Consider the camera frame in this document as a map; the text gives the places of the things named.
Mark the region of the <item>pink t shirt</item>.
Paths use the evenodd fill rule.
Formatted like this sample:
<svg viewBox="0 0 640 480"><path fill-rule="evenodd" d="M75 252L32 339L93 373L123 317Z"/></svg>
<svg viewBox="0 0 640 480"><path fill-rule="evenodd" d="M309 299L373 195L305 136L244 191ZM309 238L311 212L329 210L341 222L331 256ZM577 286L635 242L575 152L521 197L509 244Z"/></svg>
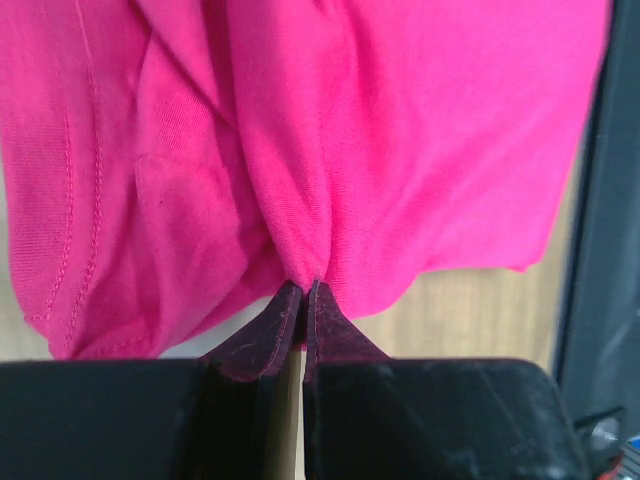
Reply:
<svg viewBox="0 0 640 480"><path fill-rule="evenodd" d="M544 255L607 1L5 1L9 263L57 359L155 357L327 282Z"/></svg>

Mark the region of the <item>aluminium frame rail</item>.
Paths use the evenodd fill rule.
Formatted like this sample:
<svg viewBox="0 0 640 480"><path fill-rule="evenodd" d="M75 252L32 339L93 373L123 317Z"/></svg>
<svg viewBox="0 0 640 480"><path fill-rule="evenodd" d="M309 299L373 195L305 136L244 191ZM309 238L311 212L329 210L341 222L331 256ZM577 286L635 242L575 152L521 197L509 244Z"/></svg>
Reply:
<svg viewBox="0 0 640 480"><path fill-rule="evenodd" d="M586 133L553 375L597 479L639 476L639 4L615 1Z"/></svg>

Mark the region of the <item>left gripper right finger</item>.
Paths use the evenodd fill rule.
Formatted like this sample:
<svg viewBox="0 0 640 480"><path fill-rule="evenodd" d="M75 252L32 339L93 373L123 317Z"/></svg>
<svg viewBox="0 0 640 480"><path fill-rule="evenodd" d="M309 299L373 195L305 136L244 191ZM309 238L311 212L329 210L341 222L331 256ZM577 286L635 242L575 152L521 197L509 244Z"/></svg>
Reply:
<svg viewBox="0 0 640 480"><path fill-rule="evenodd" d="M586 479L550 377L520 359L395 359L315 282L303 380L309 479Z"/></svg>

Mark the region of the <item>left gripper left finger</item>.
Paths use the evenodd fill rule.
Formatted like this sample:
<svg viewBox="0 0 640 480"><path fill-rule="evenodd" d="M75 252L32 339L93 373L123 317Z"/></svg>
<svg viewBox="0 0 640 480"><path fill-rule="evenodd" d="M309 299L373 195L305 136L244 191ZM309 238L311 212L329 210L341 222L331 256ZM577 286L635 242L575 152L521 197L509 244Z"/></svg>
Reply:
<svg viewBox="0 0 640 480"><path fill-rule="evenodd" d="M1 366L5 479L292 479L301 290L196 358Z"/></svg>

